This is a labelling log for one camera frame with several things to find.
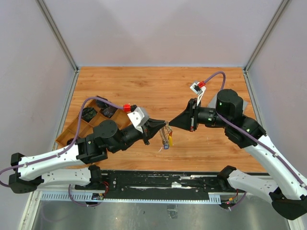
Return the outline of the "keyring with coloured keys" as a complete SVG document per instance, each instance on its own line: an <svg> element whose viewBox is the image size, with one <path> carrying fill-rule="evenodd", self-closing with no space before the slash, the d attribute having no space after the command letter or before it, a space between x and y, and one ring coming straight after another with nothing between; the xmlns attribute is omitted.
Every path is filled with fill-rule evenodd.
<svg viewBox="0 0 307 230"><path fill-rule="evenodd" d="M159 130L159 134L163 144L161 149L164 150L170 149L173 146L173 138L172 138L173 131L167 121L165 122L165 126Z"/></svg>

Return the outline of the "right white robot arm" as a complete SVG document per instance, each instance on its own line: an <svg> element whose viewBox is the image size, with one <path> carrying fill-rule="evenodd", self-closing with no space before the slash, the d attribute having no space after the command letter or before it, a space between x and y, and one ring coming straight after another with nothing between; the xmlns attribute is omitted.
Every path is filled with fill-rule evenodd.
<svg viewBox="0 0 307 230"><path fill-rule="evenodd" d="M253 156L272 177L272 181L267 181L226 166L218 173L220 190L227 192L233 188L253 194L288 220L306 214L306 177L278 151L265 129L243 114L243 99L235 91L219 91L215 108L198 106L196 99L190 99L187 108L169 124L190 132L196 131L200 124L223 128L228 139Z"/></svg>

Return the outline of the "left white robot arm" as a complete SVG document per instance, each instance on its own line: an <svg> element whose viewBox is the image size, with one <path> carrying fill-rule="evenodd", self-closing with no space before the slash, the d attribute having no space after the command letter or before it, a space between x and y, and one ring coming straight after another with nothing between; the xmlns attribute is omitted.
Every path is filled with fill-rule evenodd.
<svg viewBox="0 0 307 230"><path fill-rule="evenodd" d="M53 185L77 185L98 189L103 178L98 166L72 169L107 159L109 152L125 151L135 142L149 140L166 125L164 120L148 119L141 130L129 125L120 130L113 120L104 120L93 128L93 133L70 145L45 154L26 157L15 153L11 157L14 173L9 176L9 188L16 194L25 194Z"/></svg>

